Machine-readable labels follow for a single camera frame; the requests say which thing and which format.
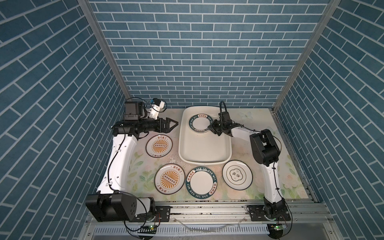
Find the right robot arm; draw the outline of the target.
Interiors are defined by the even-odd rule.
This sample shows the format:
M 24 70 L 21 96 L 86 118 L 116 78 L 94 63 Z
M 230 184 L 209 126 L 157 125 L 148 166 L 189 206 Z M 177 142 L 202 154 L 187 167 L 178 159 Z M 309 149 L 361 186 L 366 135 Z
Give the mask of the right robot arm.
M 251 144 L 253 158 L 261 165 L 264 177 L 264 214 L 266 218 L 273 220 L 287 212 L 287 203 L 281 192 L 278 179 L 278 160 L 281 151 L 271 131 L 268 129 L 260 131 L 248 129 L 234 122 L 228 111 L 221 111 L 219 119 L 214 120 L 208 129 L 217 136 L 226 134 Z

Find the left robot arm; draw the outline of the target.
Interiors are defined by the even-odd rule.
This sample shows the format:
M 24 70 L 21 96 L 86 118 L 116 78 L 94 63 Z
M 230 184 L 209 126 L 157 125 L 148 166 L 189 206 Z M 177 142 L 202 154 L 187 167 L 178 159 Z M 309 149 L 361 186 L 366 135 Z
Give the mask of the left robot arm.
M 140 134 L 170 133 L 179 123 L 170 118 L 159 118 L 167 109 L 162 99 L 150 102 L 150 111 L 143 99 L 132 98 L 125 102 L 121 121 L 112 126 L 113 146 L 106 172 L 96 194 L 87 195 L 85 205 L 98 222 L 128 221 L 146 223 L 154 218 L 156 205 L 153 198 L 138 198 L 127 192 L 124 184 L 131 157 Z

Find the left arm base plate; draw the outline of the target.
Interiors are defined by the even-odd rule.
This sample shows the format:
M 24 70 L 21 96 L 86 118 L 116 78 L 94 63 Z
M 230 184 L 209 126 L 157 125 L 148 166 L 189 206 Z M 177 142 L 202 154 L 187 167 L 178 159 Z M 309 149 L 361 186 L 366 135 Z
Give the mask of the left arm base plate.
M 145 220 L 148 222 L 152 221 L 154 217 L 159 217 L 157 221 L 160 223 L 169 222 L 171 214 L 170 206 L 155 206 L 151 208 L 147 213 L 136 214 L 130 223 L 143 223 Z

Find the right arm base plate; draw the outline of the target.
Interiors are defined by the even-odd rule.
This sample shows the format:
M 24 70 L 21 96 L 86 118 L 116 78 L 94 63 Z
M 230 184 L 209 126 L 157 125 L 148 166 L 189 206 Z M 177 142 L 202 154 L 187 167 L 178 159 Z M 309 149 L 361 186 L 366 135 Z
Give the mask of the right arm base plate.
M 264 205 L 247 205 L 245 209 L 249 214 L 252 222 L 262 222 L 262 221 L 288 222 L 292 219 L 292 215 L 289 212 L 289 209 L 287 207 L 285 207 L 282 212 L 274 214 L 273 216 L 267 215 Z

